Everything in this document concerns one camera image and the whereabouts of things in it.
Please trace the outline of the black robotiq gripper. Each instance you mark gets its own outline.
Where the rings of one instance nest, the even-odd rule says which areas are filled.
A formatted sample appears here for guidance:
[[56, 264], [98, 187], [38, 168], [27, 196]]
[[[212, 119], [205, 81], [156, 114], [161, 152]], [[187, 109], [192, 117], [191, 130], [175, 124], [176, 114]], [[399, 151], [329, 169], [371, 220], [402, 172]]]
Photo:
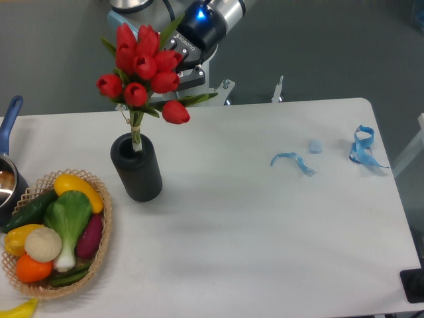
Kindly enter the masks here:
[[180, 80], [177, 90], [206, 83], [205, 71], [196, 65], [202, 64], [224, 37], [225, 22], [212, 1], [194, 1], [185, 10], [164, 47], [181, 55], [181, 62], [176, 66]]

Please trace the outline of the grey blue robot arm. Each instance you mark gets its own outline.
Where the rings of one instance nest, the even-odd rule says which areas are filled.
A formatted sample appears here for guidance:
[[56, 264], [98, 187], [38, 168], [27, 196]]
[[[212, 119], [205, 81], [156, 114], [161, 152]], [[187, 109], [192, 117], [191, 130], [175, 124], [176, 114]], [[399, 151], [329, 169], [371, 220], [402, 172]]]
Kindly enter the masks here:
[[219, 43], [254, 6], [255, 1], [111, 1], [107, 20], [113, 30], [123, 23], [134, 34], [151, 25], [164, 48], [183, 55], [177, 66], [179, 91], [209, 83], [209, 61]]

